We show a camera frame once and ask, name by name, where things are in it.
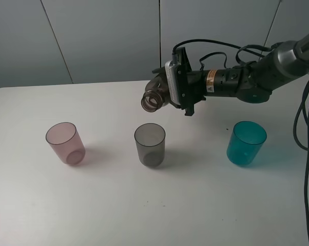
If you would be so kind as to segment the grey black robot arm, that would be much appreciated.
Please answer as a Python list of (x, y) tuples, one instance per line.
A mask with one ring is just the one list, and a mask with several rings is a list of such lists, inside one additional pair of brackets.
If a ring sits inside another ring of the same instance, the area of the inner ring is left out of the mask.
[[(271, 47), (236, 46), (237, 65), (221, 70), (191, 68), (185, 44), (214, 43), (214, 40), (189, 39), (172, 49), (172, 60), (153, 70), (153, 78), (145, 87), (144, 96), (154, 106), (172, 104), (186, 109), (207, 97), (236, 97), (258, 104), (268, 101), (272, 92), (309, 73), (309, 34), (299, 41), (279, 42)], [(242, 61), (239, 53), (265, 55), (259, 61)]]

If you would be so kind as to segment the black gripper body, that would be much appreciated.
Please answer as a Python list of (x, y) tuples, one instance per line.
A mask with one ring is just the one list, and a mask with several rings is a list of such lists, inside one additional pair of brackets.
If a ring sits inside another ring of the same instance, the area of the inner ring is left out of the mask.
[(248, 72), (244, 68), (189, 71), (186, 76), (188, 103), (198, 103), (208, 96), (249, 99)]

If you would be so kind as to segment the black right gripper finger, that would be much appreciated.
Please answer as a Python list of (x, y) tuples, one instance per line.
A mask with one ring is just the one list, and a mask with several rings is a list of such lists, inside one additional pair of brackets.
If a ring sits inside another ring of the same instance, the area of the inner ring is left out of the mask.
[(166, 74), (165, 67), (160, 67), (152, 70), (152, 74)]

